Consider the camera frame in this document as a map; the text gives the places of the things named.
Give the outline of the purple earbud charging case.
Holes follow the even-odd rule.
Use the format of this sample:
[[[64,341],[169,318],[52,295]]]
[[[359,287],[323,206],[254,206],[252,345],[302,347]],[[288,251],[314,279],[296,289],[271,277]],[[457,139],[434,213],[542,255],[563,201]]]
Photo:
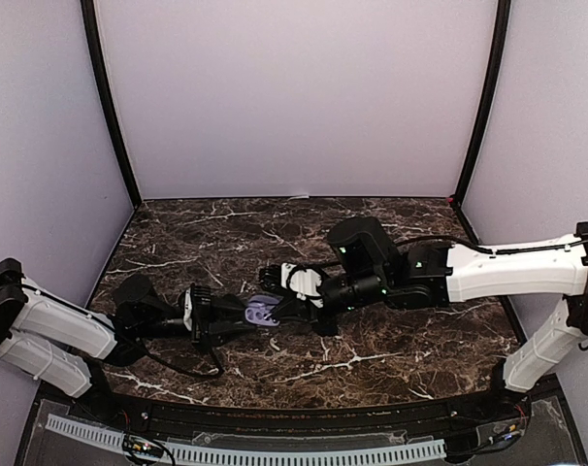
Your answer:
[[[272,309],[267,309],[265,306],[265,297],[267,295],[254,295],[252,296],[245,309],[245,320],[256,326],[276,327],[278,324],[269,320],[269,315]]]

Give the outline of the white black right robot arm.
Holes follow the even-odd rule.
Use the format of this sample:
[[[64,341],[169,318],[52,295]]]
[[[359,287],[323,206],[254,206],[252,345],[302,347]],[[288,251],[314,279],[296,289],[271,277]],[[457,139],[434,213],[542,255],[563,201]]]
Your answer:
[[[448,236],[393,242],[372,216],[347,218],[327,235],[343,272],[319,264],[283,263],[260,273],[279,301],[261,322],[310,323],[320,335],[337,331],[340,313],[382,302],[395,310],[444,307],[491,296],[553,293],[550,317],[516,352],[497,364],[479,413],[498,421],[574,348],[587,350],[588,222],[552,240],[478,246]]]

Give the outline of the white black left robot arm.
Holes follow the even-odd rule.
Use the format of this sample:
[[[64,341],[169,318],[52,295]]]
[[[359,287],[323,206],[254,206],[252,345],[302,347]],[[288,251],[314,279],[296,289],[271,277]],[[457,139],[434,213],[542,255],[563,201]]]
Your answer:
[[[100,423],[111,423],[121,408],[102,364],[130,366],[151,356],[146,339],[177,337],[215,358],[215,348],[255,328],[238,297],[214,297],[196,284],[173,306],[158,296],[149,277],[135,274],[113,299],[112,315],[95,313],[37,286],[19,261],[2,260],[0,360],[58,388]]]

